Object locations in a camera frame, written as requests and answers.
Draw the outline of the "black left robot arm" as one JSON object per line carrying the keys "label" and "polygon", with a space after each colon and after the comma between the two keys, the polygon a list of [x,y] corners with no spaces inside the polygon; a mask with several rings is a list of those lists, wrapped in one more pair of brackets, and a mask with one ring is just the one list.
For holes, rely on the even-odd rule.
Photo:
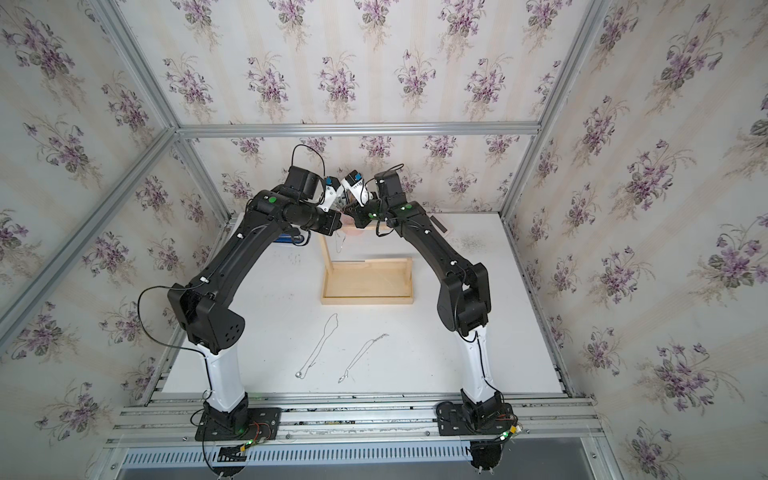
{"label": "black left robot arm", "polygon": [[337,178],[290,164],[281,184],[248,200],[235,231],[196,276],[185,285],[166,287],[170,307],[190,343],[186,349],[199,355],[205,371],[197,441],[240,439],[258,428],[236,348],[246,321],[230,305],[261,255],[280,236],[303,247],[312,234],[330,236],[341,228],[341,214],[333,205],[343,191]]}

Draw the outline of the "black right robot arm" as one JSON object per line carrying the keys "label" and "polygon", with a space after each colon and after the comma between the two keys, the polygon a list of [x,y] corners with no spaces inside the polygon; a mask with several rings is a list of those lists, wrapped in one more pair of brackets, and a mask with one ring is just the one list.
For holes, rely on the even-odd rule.
{"label": "black right robot arm", "polygon": [[416,201],[410,201],[398,171],[391,167],[373,177],[376,191],[356,170],[341,184],[350,198],[344,213],[359,229],[373,223],[408,242],[426,261],[439,282],[436,310],[444,327],[458,338],[463,359],[461,404],[456,414],[438,416],[445,424],[461,420],[472,434],[495,432],[500,442],[518,431],[518,419],[504,394],[494,385],[487,347],[487,324],[492,310],[487,268],[471,263],[444,238],[438,223]]}

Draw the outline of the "wooden jewelry display stand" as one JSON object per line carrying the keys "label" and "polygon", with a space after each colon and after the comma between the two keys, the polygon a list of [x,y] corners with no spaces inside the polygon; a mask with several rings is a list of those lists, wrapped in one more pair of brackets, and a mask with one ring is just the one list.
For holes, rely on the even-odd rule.
{"label": "wooden jewelry display stand", "polygon": [[332,306],[410,305],[414,302],[411,257],[331,258],[327,236],[318,238],[324,262],[320,302]]}

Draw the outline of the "pink pen cup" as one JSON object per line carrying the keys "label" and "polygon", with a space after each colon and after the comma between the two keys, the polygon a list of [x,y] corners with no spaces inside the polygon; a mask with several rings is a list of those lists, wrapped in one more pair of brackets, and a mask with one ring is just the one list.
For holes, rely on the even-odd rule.
{"label": "pink pen cup", "polygon": [[359,236],[365,232],[365,228],[358,228],[355,224],[354,218],[346,213],[341,216],[342,228],[341,231],[347,236]]}

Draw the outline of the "blue stapler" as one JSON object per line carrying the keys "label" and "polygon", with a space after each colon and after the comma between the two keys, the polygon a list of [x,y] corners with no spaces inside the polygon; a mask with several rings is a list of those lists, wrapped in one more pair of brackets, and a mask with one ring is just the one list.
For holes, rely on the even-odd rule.
{"label": "blue stapler", "polygon": [[289,245],[298,246],[305,242],[305,237],[303,234],[298,234],[298,235],[281,234],[277,239],[274,240],[274,242],[279,244],[289,244]]}

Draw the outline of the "pink calculator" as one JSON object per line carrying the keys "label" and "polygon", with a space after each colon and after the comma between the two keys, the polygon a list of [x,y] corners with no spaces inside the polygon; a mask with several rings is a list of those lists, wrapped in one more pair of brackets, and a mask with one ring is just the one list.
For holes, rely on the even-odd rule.
{"label": "pink calculator", "polygon": [[445,222],[443,222],[442,220],[437,218],[435,215],[430,215],[429,218],[430,218],[430,221],[431,221],[432,225],[437,230],[439,230],[442,235],[448,235],[450,233],[450,228],[449,228],[449,226]]}

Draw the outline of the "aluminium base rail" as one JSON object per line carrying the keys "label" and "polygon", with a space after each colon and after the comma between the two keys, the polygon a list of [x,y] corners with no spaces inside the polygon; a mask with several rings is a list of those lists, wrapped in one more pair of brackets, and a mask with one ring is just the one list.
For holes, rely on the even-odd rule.
{"label": "aluminium base rail", "polygon": [[455,395],[266,394],[251,402],[245,432],[203,417],[192,394],[156,393],[122,409],[107,436],[96,477],[133,469],[197,467],[227,477],[246,467],[469,462],[490,443],[576,440],[597,476],[608,466],[605,433],[584,398],[510,395],[481,428],[461,417]]}

